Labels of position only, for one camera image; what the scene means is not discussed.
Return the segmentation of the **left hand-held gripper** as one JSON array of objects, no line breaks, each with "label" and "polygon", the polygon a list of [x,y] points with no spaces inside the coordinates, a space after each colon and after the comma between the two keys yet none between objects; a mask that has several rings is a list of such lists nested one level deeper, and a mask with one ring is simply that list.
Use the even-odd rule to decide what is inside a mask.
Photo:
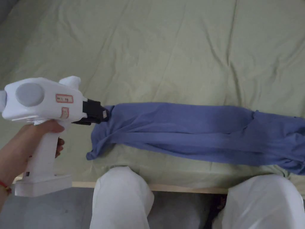
[{"label": "left hand-held gripper", "polygon": [[[70,76],[54,82],[46,78],[28,78],[5,86],[1,91],[0,111],[6,120],[42,124],[56,120],[65,129],[71,123],[91,125],[108,122],[110,113],[98,101],[87,99],[79,91],[81,79]],[[15,195],[37,197],[72,187],[70,175],[55,174],[53,153],[59,133],[47,133],[15,183]]]}]

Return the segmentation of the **person's left hand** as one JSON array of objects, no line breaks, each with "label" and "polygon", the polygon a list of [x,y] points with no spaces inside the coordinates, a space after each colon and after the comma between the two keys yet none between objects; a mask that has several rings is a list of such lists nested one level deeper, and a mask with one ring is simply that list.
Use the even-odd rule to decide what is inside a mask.
[{"label": "person's left hand", "polygon": [[47,133],[61,133],[64,127],[54,120],[38,125],[25,125],[0,150],[1,194],[9,195],[14,179],[25,172],[29,158]]}]

